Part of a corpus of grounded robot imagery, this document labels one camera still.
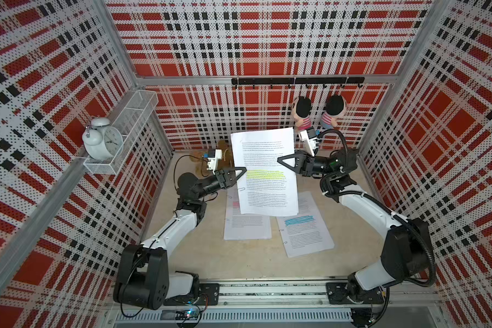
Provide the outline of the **document with pink highlight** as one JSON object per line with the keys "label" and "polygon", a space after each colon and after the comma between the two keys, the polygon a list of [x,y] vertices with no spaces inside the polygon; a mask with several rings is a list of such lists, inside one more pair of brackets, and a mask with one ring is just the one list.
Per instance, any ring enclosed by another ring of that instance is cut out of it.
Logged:
{"label": "document with pink highlight", "polygon": [[270,217],[265,215],[241,214],[237,187],[227,190],[224,240],[244,241],[271,239]]}

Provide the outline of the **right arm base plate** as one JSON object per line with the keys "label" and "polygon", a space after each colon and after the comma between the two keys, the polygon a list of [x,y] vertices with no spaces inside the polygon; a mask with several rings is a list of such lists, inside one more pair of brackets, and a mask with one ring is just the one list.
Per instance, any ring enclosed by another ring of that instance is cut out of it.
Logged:
{"label": "right arm base plate", "polygon": [[331,305],[382,305],[384,296],[379,287],[365,291],[349,282],[326,283],[326,292]]}

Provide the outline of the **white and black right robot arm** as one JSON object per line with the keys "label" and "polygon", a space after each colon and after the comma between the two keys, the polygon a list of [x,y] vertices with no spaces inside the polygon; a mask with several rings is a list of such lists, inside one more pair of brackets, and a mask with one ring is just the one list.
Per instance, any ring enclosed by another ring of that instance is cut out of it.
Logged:
{"label": "white and black right robot arm", "polygon": [[326,198],[351,209],[384,240],[378,261],[348,276],[345,299],[361,304],[370,292],[402,282],[431,287],[437,267],[427,222],[398,214],[365,192],[349,176],[358,167],[357,153],[344,148],[322,157],[297,150],[277,159],[296,174],[317,178]]}

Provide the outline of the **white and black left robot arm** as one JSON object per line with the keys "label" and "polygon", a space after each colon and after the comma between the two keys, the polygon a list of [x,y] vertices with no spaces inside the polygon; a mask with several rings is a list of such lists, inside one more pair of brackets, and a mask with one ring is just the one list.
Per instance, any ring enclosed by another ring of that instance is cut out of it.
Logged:
{"label": "white and black left robot arm", "polygon": [[199,179],[193,173],[178,178],[178,202],[168,221],[157,233],[139,245],[124,248],[113,291],[113,300],[157,310],[164,303],[188,303],[199,299],[200,279],[195,273],[169,272],[168,256],[203,220],[207,202],[203,199],[229,189],[245,175],[247,168],[224,168]]}

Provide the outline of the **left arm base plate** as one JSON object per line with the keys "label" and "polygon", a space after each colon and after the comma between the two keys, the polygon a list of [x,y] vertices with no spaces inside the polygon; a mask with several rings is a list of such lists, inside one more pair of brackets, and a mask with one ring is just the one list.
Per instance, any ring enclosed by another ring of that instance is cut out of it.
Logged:
{"label": "left arm base plate", "polygon": [[196,282],[186,295],[166,299],[164,306],[216,306],[219,301],[220,284]]}

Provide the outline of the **document with yellow highlight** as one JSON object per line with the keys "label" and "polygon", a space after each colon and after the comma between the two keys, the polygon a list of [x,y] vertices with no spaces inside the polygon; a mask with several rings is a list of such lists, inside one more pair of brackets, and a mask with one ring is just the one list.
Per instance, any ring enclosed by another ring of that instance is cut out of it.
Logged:
{"label": "document with yellow highlight", "polygon": [[246,167],[237,187],[242,214],[290,217],[298,214],[296,173],[277,162],[295,152],[292,128],[247,131],[231,135],[234,164]]}

